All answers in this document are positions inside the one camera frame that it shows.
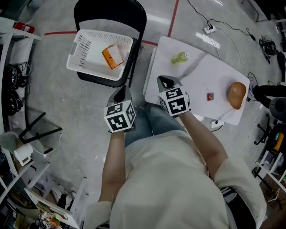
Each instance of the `black cable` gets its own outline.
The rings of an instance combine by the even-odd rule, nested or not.
[[[212,26],[212,24],[210,23],[210,21],[215,21],[215,22],[223,23],[223,24],[228,25],[228,26],[229,26],[230,28],[232,28],[233,30],[237,30],[237,31],[242,32],[245,36],[250,36],[250,37],[252,38],[252,40],[256,42],[256,38],[250,33],[249,28],[246,28],[246,31],[247,31],[247,33],[248,33],[248,34],[247,34],[247,33],[245,33],[244,31],[242,31],[241,29],[235,29],[235,28],[233,28],[232,26],[230,26],[228,23],[225,23],[225,22],[223,22],[223,21],[217,21],[217,20],[215,20],[215,19],[207,19],[205,16],[203,16],[201,13],[199,13],[199,12],[196,10],[196,8],[190,3],[189,0],[187,0],[187,1],[188,1],[188,3],[193,7],[193,9],[196,11],[196,13],[198,13],[199,15],[201,15],[201,16],[206,20],[207,25],[209,26],[210,29],[213,28],[213,26]]]
[[[208,22],[208,20],[206,19],[206,17],[203,16],[201,13],[199,13],[199,12],[196,10],[196,8],[190,3],[189,0],[187,0],[187,1],[188,1],[188,3],[193,7],[193,9],[194,9],[199,15],[201,15],[203,18],[205,18],[205,20],[206,20],[206,22],[207,22],[207,25],[212,29],[212,25]]]
[[[272,40],[272,38],[269,35],[261,36],[261,39],[259,39],[259,46],[262,50],[262,53],[267,60],[267,62],[270,64],[270,57],[277,55],[279,52],[276,49],[276,44]]]
[[[250,98],[249,98],[249,100],[252,100],[252,101],[255,101],[255,102],[259,102],[259,101],[257,101],[257,100],[254,100],[254,99],[250,99]]]
[[[249,80],[249,81],[252,82],[252,81],[254,80],[254,78],[255,78],[255,81],[256,81],[256,83],[257,83],[257,86],[259,86],[255,75],[254,75],[252,72],[250,72],[249,74],[247,75],[247,78],[248,78],[248,79],[252,78],[252,80]]]
[[[241,29],[235,29],[235,28],[233,28],[232,26],[230,26],[229,24],[227,24],[227,23],[225,23],[225,22],[223,22],[223,21],[217,21],[217,20],[215,20],[215,19],[209,19],[209,20],[207,20],[207,21],[215,21],[215,22],[223,23],[223,24],[228,25],[228,26],[229,26],[230,28],[232,28],[233,30],[237,30],[237,31],[242,32],[245,36],[250,36],[250,35],[251,35],[250,32],[249,32],[249,28],[246,28],[246,31],[248,32],[248,34],[247,34],[247,33],[245,33],[244,31],[242,31]]]
[[[139,48],[139,53],[138,53],[138,56],[137,56],[137,57],[139,57],[139,55],[140,55],[142,49],[145,49],[145,48],[144,48],[144,46],[141,44],[141,45],[140,45],[140,48]]]
[[[212,131],[212,132],[218,131],[218,130],[220,130],[222,127],[223,127],[223,125],[222,125],[220,128],[218,128],[218,129],[216,129],[216,130],[214,130],[214,131]]]
[[[26,95],[24,95],[24,97],[21,97],[20,99],[25,100],[27,98],[27,96],[30,94],[30,91],[31,91],[30,84],[27,82],[27,85],[29,85],[29,92]]]

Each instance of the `person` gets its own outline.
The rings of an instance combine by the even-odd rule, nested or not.
[[[191,112],[179,117],[188,133],[147,104],[137,111],[136,131],[111,134],[101,194],[84,229],[227,229],[225,187],[239,192],[259,227],[266,202],[245,162],[228,158]]]
[[[252,93],[257,101],[269,109],[272,99],[266,96],[286,98],[286,87],[283,85],[256,85],[252,89]]]

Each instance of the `gray floor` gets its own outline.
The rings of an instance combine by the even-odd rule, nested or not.
[[[46,0],[45,4],[32,16],[32,25],[37,33],[75,31],[73,8],[76,0]],[[158,43],[160,36],[167,35],[175,8],[175,0],[140,0],[145,8],[148,21],[144,40]],[[254,12],[239,0],[224,0],[223,6],[215,0],[191,0],[197,10],[207,18],[229,23],[235,28],[250,32],[259,39],[261,35],[269,35],[281,50],[281,38],[273,21],[255,23]],[[214,22],[213,25],[225,30],[236,43],[246,73],[253,72],[258,84],[265,85],[267,80],[278,82],[281,73],[276,57],[268,64],[259,46],[249,37],[228,26]],[[133,30],[119,23],[110,21],[88,21],[82,28],[112,31],[124,35],[135,36]],[[171,38],[183,41],[202,49],[217,57],[214,46],[196,36],[203,34],[206,21],[188,4],[187,0],[179,0]],[[108,148],[109,137],[107,125],[103,120],[103,107],[113,88],[82,81],[77,73],[66,68],[67,56],[70,52],[75,34],[57,34],[42,36],[34,47],[31,63],[31,92],[28,98],[29,108],[45,111],[46,119],[63,128],[63,137],[59,149],[53,152],[48,161],[50,172],[58,179],[76,187],[81,178],[88,178],[87,191],[93,201],[100,194],[101,174]],[[236,47],[231,39],[222,31],[214,33],[213,39],[220,44],[221,60],[243,73]],[[136,64],[131,87],[132,97],[137,104],[143,103],[142,89],[147,68],[154,45],[143,44],[144,49]],[[253,142],[261,136],[256,123],[263,123],[266,111],[258,112],[259,103],[247,103],[238,126],[225,124],[215,135],[221,140],[230,157],[242,157],[249,168],[254,167],[263,145],[255,146]],[[210,119],[203,123],[209,127]],[[56,137],[45,139],[56,145]]]

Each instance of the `headphones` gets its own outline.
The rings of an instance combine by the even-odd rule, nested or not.
[[[267,62],[270,63],[270,57],[278,53],[275,42],[269,36],[261,36],[259,45]]]
[[[14,91],[19,87],[24,88],[27,85],[28,75],[23,75],[20,65],[9,65],[4,68],[3,84],[8,91]]]
[[[26,75],[23,70],[29,68]],[[24,99],[20,98],[15,91],[19,87],[24,88],[28,84],[28,75],[30,74],[30,66],[27,63],[8,65],[3,71],[3,97],[2,105],[6,115],[16,114],[24,105]]]
[[[7,115],[14,115],[24,105],[24,100],[19,98],[16,91],[5,91],[2,98],[2,106]]]

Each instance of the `plastic basket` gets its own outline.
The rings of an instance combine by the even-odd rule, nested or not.
[[[122,77],[133,39],[97,30],[80,30],[68,55],[67,68],[77,72],[117,81]],[[110,45],[117,45],[123,63],[111,69],[102,55]]]

